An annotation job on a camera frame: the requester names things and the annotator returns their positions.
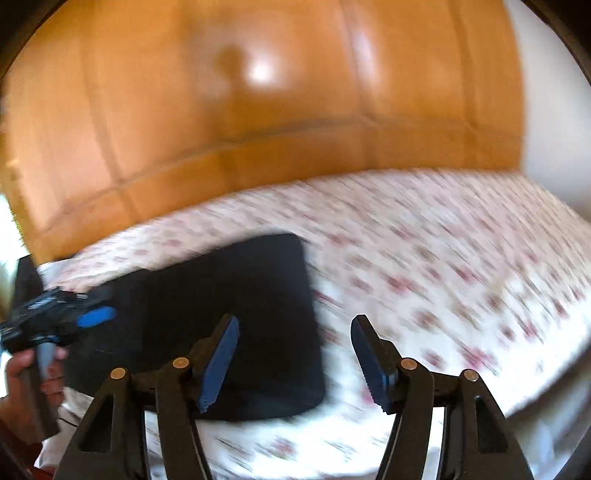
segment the person's arm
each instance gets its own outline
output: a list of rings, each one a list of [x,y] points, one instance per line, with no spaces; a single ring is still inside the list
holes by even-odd
[[[41,384],[41,390],[47,396],[53,408],[64,401],[64,381],[62,362],[67,357],[67,350],[56,349],[56,358],[48,368],[48,378]],[[0,440],[10,451],[27,466],[33,466],[41,443],[34,443],[31,412],[27,408],[23,393],[23,384],[18,375],[33,363],[33,350],[16,353],[6,365],[6,383],[8,395],[0,398]]]

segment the white bedsheet with flowers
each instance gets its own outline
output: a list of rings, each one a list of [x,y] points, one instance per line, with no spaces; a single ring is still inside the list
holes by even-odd
[[[306,242],[328,395],[291,419],[198,423],[222,478],[377,470],[393,417],[372,404],[353,353],[358,313],[434,371],[478,370],[505,413],[549,386],[591,337],[591,226],[518,174],[382,171],[241,192],[87,247],[50,286],[85,291],[272,231]],[[82,414],[89,399],[69,391],[68,402]],[[147,419],[152,474],[164,478]]]

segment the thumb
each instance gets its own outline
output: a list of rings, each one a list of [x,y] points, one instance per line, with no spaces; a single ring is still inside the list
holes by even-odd
[[[6,364],[6,376],[17,377],[26,367],[33,364],[35,353],[32,349],[15,353]]]

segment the flower pattern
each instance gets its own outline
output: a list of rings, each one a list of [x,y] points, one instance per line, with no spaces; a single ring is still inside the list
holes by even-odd
[[[519,174],[380,171],[248,190],[105,238],[57,265],[50,286],[85,291],[276,231],[306,246],[327,398],[289,421],[199,422],[218,475],[377,469],[393,418],[365,388],[349,338],[356,314],[429,368],[477,369],[505,413],[554,381],[591,336],[591,226]],[[68,392],[80,414],[87,400]]]

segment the metal pin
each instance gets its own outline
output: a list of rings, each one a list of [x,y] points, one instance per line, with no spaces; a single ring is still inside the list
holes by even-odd
[[[113,380],[121,380],[126,374],[125,368],[117,367],[111,370],[111,378]]]
[[[403,358],[400,366],[405,370],[414,370],[417,367],[417,363],[412,358]]]
[[[471,382],[475,382],[480,378],[480,376],[478,375],[478,372],[468,369],[464,371],[464,378],[466,380],[470,380]]]
[[[185,368],[189,365],[189,359],[184,356],[179,356],[173,361],[174,368]]]

